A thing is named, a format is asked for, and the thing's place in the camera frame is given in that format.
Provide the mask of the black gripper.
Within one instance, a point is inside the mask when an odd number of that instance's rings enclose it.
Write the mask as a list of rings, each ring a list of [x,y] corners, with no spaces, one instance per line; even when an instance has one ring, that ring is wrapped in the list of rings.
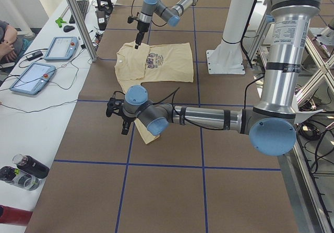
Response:
[[[144,32],[148,32],[149,30],[149,23],[138,21],[137,29],[139,32],[137,33],[135,40],[135,49],[138,49],[141,45],[141,42],[144,38]]]
[[[128,117],[128,116],[122,116],[123,123],[122,123],[122,135],[128,135],[131,123],[134,122],[135,118]]]

